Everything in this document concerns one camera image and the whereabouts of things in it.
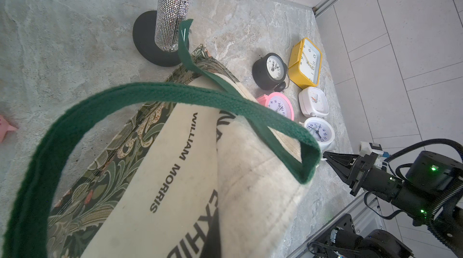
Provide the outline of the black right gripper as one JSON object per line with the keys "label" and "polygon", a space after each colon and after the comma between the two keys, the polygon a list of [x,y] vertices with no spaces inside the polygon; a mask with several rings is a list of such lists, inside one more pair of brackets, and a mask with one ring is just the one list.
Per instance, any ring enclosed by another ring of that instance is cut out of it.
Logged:
{"label": "black right gripper", "polygon": [[343,183],[351,188],[350,194],[357,196],[361,189],[375,193],[379,198],[390,202],[395,199],[402,187],[402,181],[374,163],[378,155],[358,156],[325,151],[323,158],[336,172]]}

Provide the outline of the white round alarm clock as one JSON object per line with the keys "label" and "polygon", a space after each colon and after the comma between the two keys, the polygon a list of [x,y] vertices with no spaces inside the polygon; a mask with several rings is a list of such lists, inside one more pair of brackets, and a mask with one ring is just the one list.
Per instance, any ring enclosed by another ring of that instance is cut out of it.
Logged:
{"label": "white round alarm clock", "polygon": [[324,119],[311,117],[307,118],[303,123],[300,122],[305,129],[315,138],[320,149],[326,151],[334,143],[335,131],[334,128]]}

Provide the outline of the white square alarm clock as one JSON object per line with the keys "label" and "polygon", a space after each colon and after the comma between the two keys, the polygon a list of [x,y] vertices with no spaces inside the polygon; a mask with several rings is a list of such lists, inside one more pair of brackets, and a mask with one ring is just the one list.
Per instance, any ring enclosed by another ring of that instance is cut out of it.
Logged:
{"label": "white square alarm clock", "polygon": [[306,118],[324,118],[329,114],[329,104],[324,92],[316,87],[307,87],[299,95],[302,114]]}

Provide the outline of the pink twin-bell alarm clock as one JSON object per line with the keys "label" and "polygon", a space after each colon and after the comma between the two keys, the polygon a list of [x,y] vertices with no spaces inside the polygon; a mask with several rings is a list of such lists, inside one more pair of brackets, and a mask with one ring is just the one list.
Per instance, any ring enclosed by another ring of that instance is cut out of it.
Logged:
{"label": "pink twin-bell alarm clock", "polygon": [[290,120],[294,120],[293,106],[283,93],[274,92],[269,95],[259,96],[257,102]]}

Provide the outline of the yellow square alarm clock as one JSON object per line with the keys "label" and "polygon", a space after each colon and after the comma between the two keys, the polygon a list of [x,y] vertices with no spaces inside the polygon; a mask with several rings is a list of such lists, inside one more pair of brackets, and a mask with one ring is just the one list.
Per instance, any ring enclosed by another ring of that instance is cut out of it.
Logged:
{"label": "yellow square alarm clock", "polygon": [[288,63],[289,79],[301,89],[317,87],[322,57],[323,54],[310,39],[302,39],[291,51]]}

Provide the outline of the small black alarm clock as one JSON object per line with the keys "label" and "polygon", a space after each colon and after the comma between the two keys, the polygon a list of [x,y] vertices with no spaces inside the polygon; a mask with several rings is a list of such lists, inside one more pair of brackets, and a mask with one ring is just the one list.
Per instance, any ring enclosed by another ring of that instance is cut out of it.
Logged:
{"label": "small black alarm clock", "polygon": [[266,54],[258,59],[253,65],[252,75],[262,90],[283,92],[287,88],[288,66],[275,53]]}

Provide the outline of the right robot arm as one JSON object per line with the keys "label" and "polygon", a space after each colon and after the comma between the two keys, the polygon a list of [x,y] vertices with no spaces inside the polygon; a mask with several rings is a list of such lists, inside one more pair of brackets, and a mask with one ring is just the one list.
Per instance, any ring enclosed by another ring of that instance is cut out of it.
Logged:
{"label": "right robot arm", "polygon": [[413,163],[400,165],[395,173],[377,168],[375,153],[361,155],[325,152],[323,157],[351,194],[365,190],[397,208],[387,218],[406,213],[414,225],[430,233],[457,257],[463,255],[463,164],[449,157],[422,151]]}

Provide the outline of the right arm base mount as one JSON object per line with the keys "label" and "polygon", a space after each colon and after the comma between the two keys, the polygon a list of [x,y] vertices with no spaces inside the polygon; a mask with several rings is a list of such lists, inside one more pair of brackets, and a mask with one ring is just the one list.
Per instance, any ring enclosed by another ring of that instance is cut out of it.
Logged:
{"label": "right arm base mount", "polygon": [[395,236],[381,229],[366,237],[354,230],[352,216],[345,214],[334,225],[307,243],[316,258],[411,258],[412,250]]}

